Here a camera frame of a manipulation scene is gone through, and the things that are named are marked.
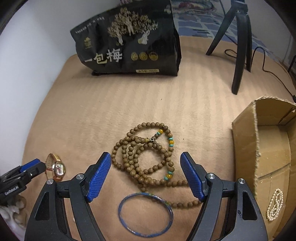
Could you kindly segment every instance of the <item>gold logo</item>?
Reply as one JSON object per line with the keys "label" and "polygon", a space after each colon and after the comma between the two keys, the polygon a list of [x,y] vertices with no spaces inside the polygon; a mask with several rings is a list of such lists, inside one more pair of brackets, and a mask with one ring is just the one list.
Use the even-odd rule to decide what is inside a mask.
{"label": "gold logo", "polygon": [[156,61],[156,60],[158,60],[158,54],[156,52],[151,52],[149,54],[149,58],[153,61]]}
{"label": "gold logo", "polygon": [[148,56],[145,52],[141,52],[140,53],[140,60],[147,60],[148,59]]}
{"label": "gold logo", "polygon": [[91,39],[89,37],[86,37],[85,40],[84,40],[84,46],[86,49],[89,49],[92,47],[91,45]]}
{"label": "gold logo", "polygon": [[132,52],[132,53],[131,53],[131,59],[132,59],[133,61],[138,60],[138,55],[137,55],[136,52]]}

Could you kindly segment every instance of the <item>cardboard flap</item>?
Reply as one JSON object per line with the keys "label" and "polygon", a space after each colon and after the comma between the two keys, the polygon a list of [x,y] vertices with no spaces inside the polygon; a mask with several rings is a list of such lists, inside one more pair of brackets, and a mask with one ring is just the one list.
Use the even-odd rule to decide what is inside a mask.
{"label": "cardboard flap", "polygon": [[272,173],[291,161],[287,132],[282,126],[258,126],[259,152],[257,177]]}

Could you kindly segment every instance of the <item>cardboard box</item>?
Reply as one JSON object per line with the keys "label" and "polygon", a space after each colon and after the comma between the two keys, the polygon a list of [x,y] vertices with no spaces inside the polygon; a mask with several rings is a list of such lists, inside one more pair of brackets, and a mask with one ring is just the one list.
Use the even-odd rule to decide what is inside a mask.
{"label": "cardboard box", "polygon": [[[236,178],[248,183],[272,240],[296,207],[296,104],[261,97],[233,121],[232,130]],[[283,207],[277,219],[268,221],[266,211],[277,188],[283,191]]]}

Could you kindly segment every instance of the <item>tripod leg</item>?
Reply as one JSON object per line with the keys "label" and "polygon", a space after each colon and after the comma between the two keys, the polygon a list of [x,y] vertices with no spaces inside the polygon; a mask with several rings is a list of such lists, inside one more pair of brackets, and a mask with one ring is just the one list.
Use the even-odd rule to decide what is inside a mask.
{"label": "tripod leg", "polygon": [[235,12],[236,10],[233,7],[231,7],[230,10],[227,12],[213,42],[211,43],[209,49],[207,50],[206,55],[211,55],[213,53],[214,49],[217,47],[218,43],[220,42],[223,35],[227,31],[229,25],[231,24],[232,20],[234,19]]}
{"label": "tripod leg", "polygon": [[232,82],[232,93],[237,94],[244,71],[244,62],[246,59],[246,50],[248,42],[247,16],[243,13],[235,14],[237,18],[237,60]]}
{"label": "tripod leg", "polygon": [[251,22],[249,15],[247,15],[247,23],[248,23],[248,42],[247,42],[247,70],[251,72],[252,67],[252,30],[251,30]]}

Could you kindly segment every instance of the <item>beige blanket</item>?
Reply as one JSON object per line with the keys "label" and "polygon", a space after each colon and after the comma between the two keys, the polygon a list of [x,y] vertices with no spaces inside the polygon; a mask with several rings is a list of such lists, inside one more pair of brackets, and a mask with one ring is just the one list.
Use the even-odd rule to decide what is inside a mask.
{"label": "beige blanket", "polygon": [[[23,163],[35,158],[46,160],[49,153],[58,154],[67,168],[64,180],[83,173],[102,152],[111,152],[119,139],[142,122],[163,122],[175,139],[173,179],[184,178],[180,154],[188,151],[197,163],[221,179],[234,179],[234,153],[231,122],[254,99],[268,95],[292,101],[282,84],[262,71],[263,55],[256,53],[252,72],[244,71],[238,95],[231,93],[235,59],[224,54],[226,48],[236,50],[228,42],[220,42],[211,56],[205,52],[211,40],[181,37],[182,61],[178,77],[158,75],[91,76],[91,70],[78,57],[68,59],[60,75],[42,103],[32,124]],[[288,73],[267,58],[265,69],[273,71],[289,90],[296,91]],[[157,129],[138,132],[150,137]],[[165,136],[159,142],[168,147]],[[121,162],[121,151],[117,154]],[[145,151],[140,155],[142,167],[151,167],[162,160],[160,155]],[[161,178],[166,168],[154,173]],[[23,193],[29,211],[46,181],[45,174],[34,178]],[[91,203],[98,225],[107,241],[140,240],[119,222],[118,205],[128,194],[138,192],[129,176],[111,167],[100,195]],[[189,187],[150,189],[172,202],[193,200]],[[66,201],[72,236],[79,240],[70,202]],[[225,202],[214,238],[218,238]],[[186,240],[199,213],[200,206],[188,210],[175,209],[170,230],[151,240]],[[123,217],[128,225],[143,233],[163,229],[166,210],[144,198],[126,203]]]}

